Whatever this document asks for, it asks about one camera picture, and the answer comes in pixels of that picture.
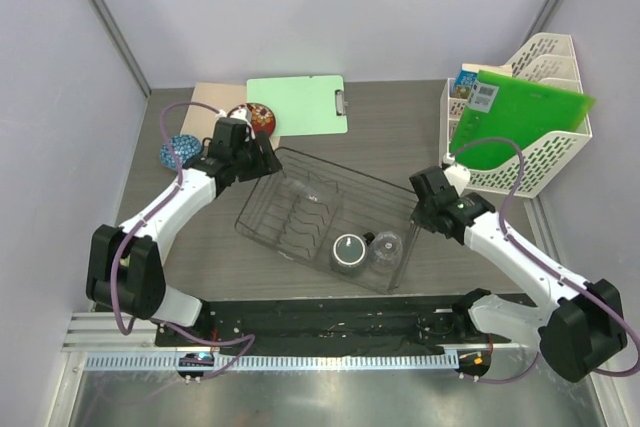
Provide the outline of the red floral plate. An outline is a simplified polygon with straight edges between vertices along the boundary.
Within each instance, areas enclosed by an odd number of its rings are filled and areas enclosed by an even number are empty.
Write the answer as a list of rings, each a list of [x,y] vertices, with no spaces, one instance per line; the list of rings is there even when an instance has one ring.
[[[276,128],[276,117],[274,112],[269,107],[264,104],[255,102],[243,103],[237,106],[247,107],[251,111],[251,123],[254,129],[254,133],[264,132],[268,137],[271,137],[273,135]]]

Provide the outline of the blue patterned bowl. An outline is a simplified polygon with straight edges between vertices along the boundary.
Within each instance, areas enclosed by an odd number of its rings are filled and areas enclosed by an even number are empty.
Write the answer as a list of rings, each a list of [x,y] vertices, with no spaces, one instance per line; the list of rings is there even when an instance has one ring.
[[[201,141],[190,134],[172,136],[170,138],[170,144],[181,165],[199,154],[202,149]],[[175,159],[171,155],[167,143],[164,143],[160,149],[159,160],[164,167],[173,171],[177,170]]]

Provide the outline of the clear glass tumbler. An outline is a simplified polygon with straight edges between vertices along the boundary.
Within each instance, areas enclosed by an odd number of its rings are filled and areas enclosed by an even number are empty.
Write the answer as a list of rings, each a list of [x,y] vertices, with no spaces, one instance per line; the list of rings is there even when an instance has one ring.
[[[369,243],[367,265],[379,274],[393,272],[403,258],[402,237],[393,231],[378,233]]]

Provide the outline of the black wire dish rack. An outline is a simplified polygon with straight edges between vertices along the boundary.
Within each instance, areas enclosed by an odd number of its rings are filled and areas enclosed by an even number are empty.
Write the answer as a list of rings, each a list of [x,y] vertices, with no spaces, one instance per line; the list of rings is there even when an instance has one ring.
[[[235,222],[238,233],[282,256],[319,272],[379,294],[395,290],[404,275],[418,228],[411,219],[417,202],[407,188],[291,148],[276,155],[282,171],[259,179]],[[327,204],[315,204],[291,192],[288,176],[311,180],[334,194]],[[331,270],[330,248],[345,233],[364,235],[393,231],[403,240],[403,258],[391,273],[370,267],[351,278]]]

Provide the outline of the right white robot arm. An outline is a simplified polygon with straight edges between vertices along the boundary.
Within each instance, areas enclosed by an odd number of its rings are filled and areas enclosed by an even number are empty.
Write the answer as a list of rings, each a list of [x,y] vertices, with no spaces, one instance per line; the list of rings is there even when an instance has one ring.
[[[566,269],[511,227],[481,195],[465,192],[468,171],[458,165],[424,169],[410,178],[412,213],[420,228],[453,239],[489,260],[530,298],[526,306],[487,290],[465,295],[451,318],[465,342],[493,334],[534,348],[556,374],[578,382],[624,350],[618,289]]]

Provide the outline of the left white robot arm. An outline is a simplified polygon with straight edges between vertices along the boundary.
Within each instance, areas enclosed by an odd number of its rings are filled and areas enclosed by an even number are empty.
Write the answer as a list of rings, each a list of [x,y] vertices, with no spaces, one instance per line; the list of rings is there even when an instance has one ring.
[[[222,118],[202,151],[181,166],[176,179],[136,216],[119,226],[101,225],[92,235],[87,297],[142,320],[178,325],[190,345],[213,332],[205,302],[170,287],[163,264],[179,231],[234,182],[282,169],[269,136],[245,120]]]

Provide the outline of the beige folder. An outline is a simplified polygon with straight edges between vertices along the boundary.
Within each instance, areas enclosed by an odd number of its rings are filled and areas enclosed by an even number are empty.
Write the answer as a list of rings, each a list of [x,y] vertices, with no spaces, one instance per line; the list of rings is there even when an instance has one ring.
[[[229,112],[247,100],[244,84],[222,84],[198,82],[194,88],[191,100],[196,103],[207,104],[219,111]],[[191,104],[186,112],[180,133],[192,135],[202,141],[213,134],[216,114],[203,107]]]

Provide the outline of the green clipboard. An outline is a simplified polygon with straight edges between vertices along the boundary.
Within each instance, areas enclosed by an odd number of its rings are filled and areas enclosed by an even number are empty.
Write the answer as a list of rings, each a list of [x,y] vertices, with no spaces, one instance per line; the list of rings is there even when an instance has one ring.
[[[250,79],[247,101],[275,116],[276,137],[348,132],[344,80],[340,75]]]

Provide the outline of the grey ceramic mug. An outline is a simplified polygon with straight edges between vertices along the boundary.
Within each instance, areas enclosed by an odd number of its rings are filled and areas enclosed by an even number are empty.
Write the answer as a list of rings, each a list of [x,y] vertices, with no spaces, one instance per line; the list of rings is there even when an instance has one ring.
[[[369,267],[369,247],[373,240],[371,232],[337,237],[329,251],[331,270],[351,278],[362,275]]]

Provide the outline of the green plastic folder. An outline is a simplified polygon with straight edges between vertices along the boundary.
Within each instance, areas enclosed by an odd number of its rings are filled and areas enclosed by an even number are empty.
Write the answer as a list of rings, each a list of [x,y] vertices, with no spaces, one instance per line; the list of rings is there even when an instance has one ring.
[[[515,151],[554,131],[575,132],[595,104],[583,93],[480,71],[449,144],[449,153],[474,170],[495,169]]]

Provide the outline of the blue booklet in organizer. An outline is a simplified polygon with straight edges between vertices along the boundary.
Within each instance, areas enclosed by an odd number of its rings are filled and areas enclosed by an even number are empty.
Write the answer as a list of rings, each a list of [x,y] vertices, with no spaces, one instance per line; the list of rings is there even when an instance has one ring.
[[[450,96],[455,99],[467,100],[480,70],[478,64],[463,63],[451,88]]]

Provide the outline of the white file organizer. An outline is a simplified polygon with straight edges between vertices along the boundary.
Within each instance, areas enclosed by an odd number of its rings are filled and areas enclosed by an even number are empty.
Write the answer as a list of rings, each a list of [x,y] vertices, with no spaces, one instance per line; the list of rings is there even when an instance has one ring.
[[[504,75],[463,69],[447,80],[439,158],[467,167],[472,190],[534,198],[591,140],[595,100],[568,34],[533,35],[507,65]]]

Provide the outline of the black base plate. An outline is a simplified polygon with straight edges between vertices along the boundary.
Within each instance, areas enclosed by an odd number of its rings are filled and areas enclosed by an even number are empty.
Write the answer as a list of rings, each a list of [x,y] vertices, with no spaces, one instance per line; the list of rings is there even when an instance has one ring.
[[[475,331],[453,306],[457,296],[385,296],[216,301],[207,340],[253,334],[249,353],[275,357],[409,356],[446,345],[509,340]]]

